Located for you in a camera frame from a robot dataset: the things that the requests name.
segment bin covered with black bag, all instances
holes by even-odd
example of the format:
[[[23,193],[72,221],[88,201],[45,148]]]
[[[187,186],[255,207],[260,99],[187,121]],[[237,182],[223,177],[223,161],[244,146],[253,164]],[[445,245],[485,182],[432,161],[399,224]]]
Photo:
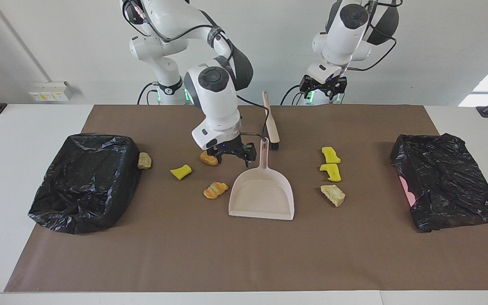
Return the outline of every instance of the bin covered with black bag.
[[[488,223],[488,183],[462,139],[401,135],[391,161],[415,196],[410,213],[419,230]]]
[[[66,139],[48,168],[29,217],[70,234],[116,224],[141,179],[139,149],[124,136],[83,133]]]

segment brown mat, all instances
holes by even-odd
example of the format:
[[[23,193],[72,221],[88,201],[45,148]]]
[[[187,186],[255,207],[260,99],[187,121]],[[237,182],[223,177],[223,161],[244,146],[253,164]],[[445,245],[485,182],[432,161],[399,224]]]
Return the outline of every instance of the brown mat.
[[[72,236],[35,227],[5,291],[488,290],[488,225],[418,233],[389,164],[399,134],[437,134],[422,106],[273,112],[282,142],[270,166],[293,186],[292,222],[232,218],[229,193],[203,197],[245,167],[232,156],[216,168],[198,160],[190,132],[201,111],[95,106],[83,131],[132,137],[153,170],[114,228]],[[262,110],[241,113],[244,131],[260,130]],[[326,145],[342,159],[340,208],[319,191],[330,184],[318,171]],[[169,169],[183,164],[194,172],[179,182]]]

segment trash bag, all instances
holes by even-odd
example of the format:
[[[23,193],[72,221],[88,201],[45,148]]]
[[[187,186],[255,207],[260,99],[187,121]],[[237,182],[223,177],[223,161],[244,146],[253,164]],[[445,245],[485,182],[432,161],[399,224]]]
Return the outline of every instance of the trash bag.
[[[48,168],[29,217],[70,234],[116,224],[141,179],[139,149],[130,137],[83,133],[66,139]]]
[[[488,223],[488,184],[462,139],[400,135],[391,161],[415,196],[410,214],[419,230]]]

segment yellow sponge piece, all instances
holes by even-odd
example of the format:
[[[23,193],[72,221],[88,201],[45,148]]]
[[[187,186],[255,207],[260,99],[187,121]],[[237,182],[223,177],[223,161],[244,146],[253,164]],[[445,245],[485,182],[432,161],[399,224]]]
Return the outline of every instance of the yellow sponge piece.
[[[323,147],[321,152],[325,155],[326,164],[340,164],[341,160],[336,156],[336,151],[332,147]]]
[[[189,167],[189,165],[184,165],[181,168],[171,170],[171,172],[178,180],[182,180],[184,177],[191,174],[191,167]]]
[[[329,181],[340,182],[342,178],[340,177],[340,171],[336,164],[323,164],[319,168],[320,172],[327,172],[329,174]]]

